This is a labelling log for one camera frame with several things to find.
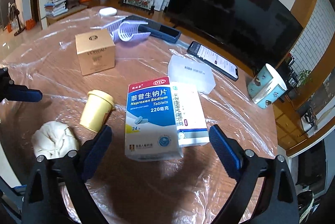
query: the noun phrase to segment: plastic table cover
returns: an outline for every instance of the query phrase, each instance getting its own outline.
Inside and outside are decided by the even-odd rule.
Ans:
[[[165,76],[172,54],[194,59],[186,54],[192,39],[182,35],[177,44],[167,44],[150,36],[141,43],[118,42],[115,68],[83,77],[75,35],[130,14],[118,11],[114,17],[101,16],[99,9],[86,9],[56,22],[2,62],[16,84],[43,93],[39,103],[6,99],[1,103],[0,141],[11,165],[29,174],[35,161],[31,136],[51,120],[69,125],[81,144],[92,139],[95,133],[79,125],[79,120],[88,91],[102,90],[116,103],[107,122],[113,140],[86,185],[106,219],[110,223],[210,223],[236,184],[210,144],[184,148],[184,158],[174,161],[140,163],[124,155],[128,85]],[[251,101],[247,93],[251,78],[241,69],[237,82],[213,73],[214,90],[209,95],[199,94],[207,127],[218,124],[244,149],[274,158],[277,137],[272,106],[261,109]],[[261,182],[259,179],[241,221],[251,217]],[[70,217],[78,221],[66,187],[62,187],[62,195]]]

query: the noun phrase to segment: light blue paper cup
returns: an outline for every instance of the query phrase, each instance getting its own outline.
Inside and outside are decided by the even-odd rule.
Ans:
[[[286,92],[286,84],[276,69],[265,64],[260,72],[247,86],[252,101],[262,109],[277,100]]]

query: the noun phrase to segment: tile floor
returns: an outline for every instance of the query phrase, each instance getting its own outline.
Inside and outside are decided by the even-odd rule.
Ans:
[[[21,34],[14,36],[16,30],[8,33],[7,29],[0,29],[0,61],[12,53],[23,42],[32,39],[41,31],[40,23],[37,23],[31,30],[24,30]]]

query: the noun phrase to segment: transparent plastic film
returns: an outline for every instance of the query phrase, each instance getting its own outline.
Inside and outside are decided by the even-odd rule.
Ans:
[[[107,125],[113,140],[87,188],[110,223],[210,223],[227,201],[236,182],[229,178],[210,144],[184,148],[175,161],[136,162],[124,155],[125,106],[128,85],[166,76],[173,54],[186,54],[193,41],[182,35],[177,44],[150,36],[130,44],[116,42],[115,68],[83,77],[75,35],[100,29],[129,15],[101,17],[101,7],[87,9],[52,24],[22,44],[4,61],[15,84],[39,89],[38,103],[9,102],[0,107],[0,141],[14,171],[24,184],[35,161],[31,136],[45,122],[70,126],[81,144],[95,133],[79,124],[91,90],[110,94],[116,104]],[[251,78],[238,70],[234,82],[213,70],[216,82],[210,94],[199,94],[207,127],[218,124],[243,149],[273,158],[277,137],[272,106],[261,109],[247,93]],[[250,218],[260,193],[257,184],[242,220]],[[70,216],[78,221],[66,190],[62,195]]]

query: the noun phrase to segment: television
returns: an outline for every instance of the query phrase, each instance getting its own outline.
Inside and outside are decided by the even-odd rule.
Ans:
[[[166,14],[254,69],[277,66],[303,30],[279,0],[170,0]]]

